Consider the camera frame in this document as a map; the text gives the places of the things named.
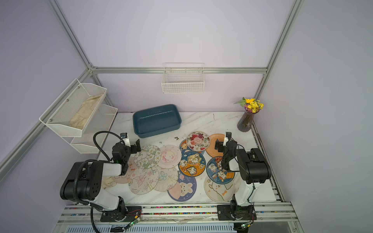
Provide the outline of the blue denim bear coaster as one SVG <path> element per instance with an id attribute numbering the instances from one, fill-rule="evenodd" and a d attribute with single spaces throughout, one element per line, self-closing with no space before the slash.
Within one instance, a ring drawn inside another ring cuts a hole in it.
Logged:
<path id="1" fill-rule="evenodd" d="M 184 155 L 184 154 L 187 153 L 187 152 L 193 151 L 193 150 L 191 150 L 191 149 L 188 147 L 188 145 L 187 145 L 187 141 L 186 141 L 185 139 L 180 143 L 180 145 L 179 145 L 179 149 L 180 149 L 182 155 Z"/>

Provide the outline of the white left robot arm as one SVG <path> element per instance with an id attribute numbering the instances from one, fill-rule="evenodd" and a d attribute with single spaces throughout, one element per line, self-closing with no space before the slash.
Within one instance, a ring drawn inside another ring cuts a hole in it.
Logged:
<path id="1" fill-rule="evenodd" d="M 112 157 L 98 144 L 96 137 L 100 134 L 113 135 L 119 139 L 112 147 Z M 79 204 L 90 206 L 103 213 L 126 215 L 124 200 L 102 188 L 103 177 L 124 176 L 129 170 L 132 154 L 141 151 L 140 140 L 131 145 L 127 133 L 120 135 L 110 131 L 99 131 L 93 135 L 93 143 L 105 156 L 106 160 L 89 159 L 73 164 L 60 189 L 60 197 Z"/>

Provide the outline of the white mesh shelf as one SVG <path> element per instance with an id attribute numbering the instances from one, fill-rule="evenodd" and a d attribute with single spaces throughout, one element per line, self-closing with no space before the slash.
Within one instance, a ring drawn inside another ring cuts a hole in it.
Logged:
<path id="1" fill-rule="evenodd" d="M 82 137 L 75 137 L 70 145 L 80 154 L 95 154 L 99 150 L 93 142 L 93 136 L 99 131 L 109 131 L 117 115 L 118 109 L 101 104 L 89 122 Z"/>
<path id="2" fill-rule="evenodd" d="M 99 106 L 106 97 L 107 89 L 93 83 L 82 83 L 75 79 L 53 104 L 39 117 L 39 121 L 59 137 L 82 137 Z M 76 122 L 82 105 L 93 100 L 95 106 L 89 110 L 83 123 Z"/>

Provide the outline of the pink rainbow circle coaster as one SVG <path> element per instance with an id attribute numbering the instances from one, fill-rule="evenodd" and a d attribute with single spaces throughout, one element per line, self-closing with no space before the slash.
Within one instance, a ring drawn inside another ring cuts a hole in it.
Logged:
<path id="1" fill-rule="evenodd" d="M 162 169 L 176 167 L 182 158 L 181 150 L 177 146 L 165 145 L 160 148 L 161 157 L 157 165 Z"/>

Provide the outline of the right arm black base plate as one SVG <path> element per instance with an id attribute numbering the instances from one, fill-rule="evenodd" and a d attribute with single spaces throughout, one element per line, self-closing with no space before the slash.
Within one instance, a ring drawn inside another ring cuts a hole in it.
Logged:
<path id="1" fill-rule="evenodd" d="M 257 220 L 253 205 L 249 206 L 217 206 L 218 220 Z"/>

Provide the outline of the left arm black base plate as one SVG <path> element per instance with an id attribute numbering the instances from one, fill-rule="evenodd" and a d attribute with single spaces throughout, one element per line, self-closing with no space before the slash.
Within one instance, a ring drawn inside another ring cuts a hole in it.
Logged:
<path id="1" fill-rule="evenodd" d="M 140 217 L 141 213 L 141 206 L 126 206 L 124 211 L 113 210 L 102 212 L 100 222 L 132 222 L 136 216 Z"/>

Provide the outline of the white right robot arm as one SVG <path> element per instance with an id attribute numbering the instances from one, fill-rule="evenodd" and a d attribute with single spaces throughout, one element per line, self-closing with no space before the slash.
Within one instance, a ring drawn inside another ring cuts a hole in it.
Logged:
<path id="1" fill-rule="evenodd" d="M 228 172 L 238 172 L 241 176 L 240 188 L 231 203 L 235 207 L 254 205 L 258 188 L 272 176 L 271 168 L 261 150 L 246 150 L 232 138 L 231 132 L 225 134 L 223 141 L 216 140 L 214 147 L 223 153 L 222 168 Z"/>

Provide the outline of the upper white mesh shelf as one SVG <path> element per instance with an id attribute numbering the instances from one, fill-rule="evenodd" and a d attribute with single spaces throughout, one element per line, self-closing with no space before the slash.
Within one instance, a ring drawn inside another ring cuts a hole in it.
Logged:
<path id="1" fill-rule="evenodd" d="M 99 106 L 106 97 L 107 89 L 93 83 L 82 83 L 75 79 L 53 104 L 39 117 L 39 121 L 59 137 L 82 137 Z M 83 123 L 76 122 L 82 105 L 93 100 L 95 106 L 89 110 Z"/>

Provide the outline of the green white floral coaster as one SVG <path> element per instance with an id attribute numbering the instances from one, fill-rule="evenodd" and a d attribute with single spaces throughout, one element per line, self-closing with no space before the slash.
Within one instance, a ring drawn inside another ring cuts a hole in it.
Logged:
<path id="1" fill-rule="evenodd" d="M 134 163 L 142 169 L 155 167 L 161 158 L 161 150 L 155 145 L 146 145 L 134 156 Z"/>

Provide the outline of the yellow flower bouquet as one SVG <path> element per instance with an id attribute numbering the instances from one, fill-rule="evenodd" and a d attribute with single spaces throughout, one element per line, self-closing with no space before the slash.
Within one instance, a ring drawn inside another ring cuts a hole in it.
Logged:
<path id="1" fill-rule="evenodd" d="M 258 113 L 264 107 L 264 104 L 262 104 L 260 100 L 256 99 L 242 98 L 241 100 L 236 102 L 236 104 L 239 104 L 241 107 L 243 107 L 246 112 L 250 112 L 253 114 Z"/>

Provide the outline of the cream glove in shelf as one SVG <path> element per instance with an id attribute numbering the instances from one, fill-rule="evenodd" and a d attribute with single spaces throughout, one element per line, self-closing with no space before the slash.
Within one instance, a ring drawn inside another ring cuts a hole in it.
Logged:
<path id="1" fill-rule="evenodd" d="M 91 114 L 97 107 L 99 100 L 102 98 L 102 94 L 97 96 L 90 96 L 88 99 L 83 101 L 78 112 L 72 117 L 69 122 L 69 126 L 82 130 L 87 124 Z"/>

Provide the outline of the ribbed glass vase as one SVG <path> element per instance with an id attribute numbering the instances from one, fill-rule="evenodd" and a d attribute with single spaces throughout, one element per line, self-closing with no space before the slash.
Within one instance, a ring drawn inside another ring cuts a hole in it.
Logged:
<path id="1" fill-rule="evenodd" d="M 239 120 L 238 124 L 237 124 L 237 128 L 241 131 L 241 132 L 248 132 L 251 127 L 252 127 L 252 124 L 254 122 L 254 116 L 259 112 L 260 110 L 257 110 L 256 112 L 252 112 L 251 110 L 246 110 L 243 114 L 243 116 L 241 117 L 241 119 Z"/>

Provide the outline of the teal orange cats coaster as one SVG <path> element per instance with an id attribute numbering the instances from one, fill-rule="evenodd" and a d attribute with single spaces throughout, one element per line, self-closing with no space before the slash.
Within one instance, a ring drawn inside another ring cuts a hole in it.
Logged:
<path id="1" fill-rule="evenodd" d="M 207 167 L 205 158 L 198 152 L 188 151 L 182 154 L 178 164 L 179 171 L 189 177 L 201 175 Z"/>

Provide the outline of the rose flower coaster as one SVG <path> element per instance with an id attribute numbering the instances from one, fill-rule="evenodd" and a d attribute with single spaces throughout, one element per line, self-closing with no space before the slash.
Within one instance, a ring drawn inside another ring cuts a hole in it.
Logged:
<path id="1" fill-rule="evenodd" d="M 210 136 L 204 132 L 194 131 L 187 136 L 186 144 L 191 150 L 201 152 L 210 146 L 211 139 Z"/>

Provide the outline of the cream pink bow coaster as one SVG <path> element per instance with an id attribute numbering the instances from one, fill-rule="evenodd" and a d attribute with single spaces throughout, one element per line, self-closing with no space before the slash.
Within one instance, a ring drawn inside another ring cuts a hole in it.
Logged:
<path id="1" fill-rule="evenodd" d="M 156 187 L 158 179 L 159 172 L 156 168 L 138 168 L 128 178 L 130 191 L 136 195 L 147 194 Z"/>

